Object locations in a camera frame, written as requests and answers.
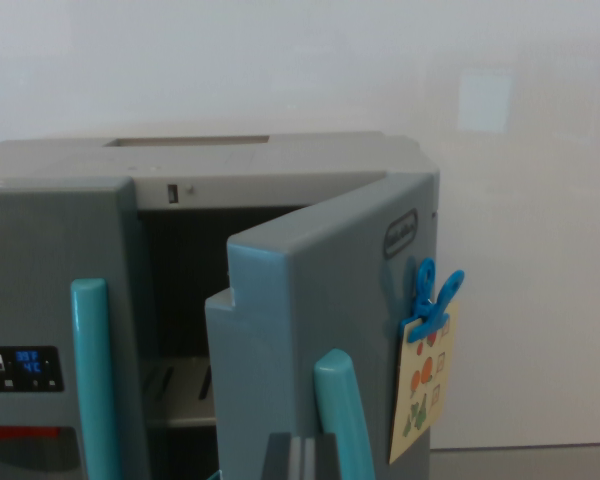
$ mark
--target display screen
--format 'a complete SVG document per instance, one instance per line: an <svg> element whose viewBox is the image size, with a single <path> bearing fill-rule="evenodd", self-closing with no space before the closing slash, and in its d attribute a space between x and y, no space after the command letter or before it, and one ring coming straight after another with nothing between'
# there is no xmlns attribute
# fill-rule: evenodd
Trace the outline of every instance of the display screen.
<svg viewBox="0 0 600 480"><path fill-rule="evenodd" d="M16 362L20 363L25 372L42 373L39 358L40 356L36 350L16 352Z"/></svg>
<svg viewBox="0 0 600 480"><path fill-rule="evenodd" d="M0 392L61 392L55 347L0 347Z"/></svg>

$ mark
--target food illustration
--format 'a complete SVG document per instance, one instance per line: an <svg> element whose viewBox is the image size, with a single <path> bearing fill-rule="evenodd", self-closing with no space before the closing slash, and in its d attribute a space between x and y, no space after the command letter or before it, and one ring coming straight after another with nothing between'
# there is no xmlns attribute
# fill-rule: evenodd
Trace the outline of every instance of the food illustration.
<svg viewBox="0 0 600 480"><path fill-rule="evenodd" d="M422 428L422 424L427 419L427 394L424 394L424 398L422 399L422 406L420 407L420 411L418 412L418 416L416 417L416 428L420 430Z"/></svg>
<svg viewBox="0 0 600 480"><path fill-rule="evenodd" d="M438 367L436 368L436 373L441 372L444 369L444 352L442 352L438 356Z"/></svg>
<svg viewBox="0 0 600 480"><path fill-rule="evenodd" d="M436 343L436 337L438 336L438 332L433 332L431 335L427 337L427 345L433 347L433 344Z"/></svg>
<svg viewBox="0 0 600 480"><path fill-rule="evenodd" d="M440 399L440 385L433 389L433 396L431 397L431 406L433 407Z"/></svg>
<svg viewBox="0 0 600 480"><path fill-rule="evenodd" d="M411 431L411 415L409 415L409 418L407 418L407 425L404 427L404 432L402 432L402 436L406 437L407 435L409 435L410 431Z"/></svg>
<svg viewBox="0 0 600 480"><path fill-rule="evenodd" d="M433 371L433 359L431 357L429 357L424 361L424 366L422 367L422 373L420 374L420 381L422 382L423 385L425 385L426 383L429 383L433 379L433 376L431 375L432 371Z"/></svg>
<svg viewBox="0 0 600 480"><path fill-rule="evenodd" d="M420 371L416 370L411 377L411 398L415 395L418 385L420 385Z"/></svg>
<svg viewBox="0 0 600 480"><path fill-rule="evenodd" d="M449 333L449 329L451 328L451 321L447 320L442 327L442 336L444 337L447 333Z"/></svg>

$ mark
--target blue plastic clip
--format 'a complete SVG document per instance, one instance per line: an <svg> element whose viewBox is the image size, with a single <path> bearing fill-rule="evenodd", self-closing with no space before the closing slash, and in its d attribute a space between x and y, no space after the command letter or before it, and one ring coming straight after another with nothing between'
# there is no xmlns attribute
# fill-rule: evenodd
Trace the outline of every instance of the blue plastic clip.
<svg viewBox="0 0 600 480"><path fill-rule="evenodd" d="M444 283L438 293L438 301L433 303L433 286L436 280L436 264L432 258L425 258L418 269L416 279L416 298L413 301L413 314L400 322L399 335L402 338L405 325L422 318L422 325L417 326L409 333L407 342L413 343L422 340L434 332L437 332L449 319L444 313L449 303L458 293L464 281L464 271L457 270Z"/></svg>

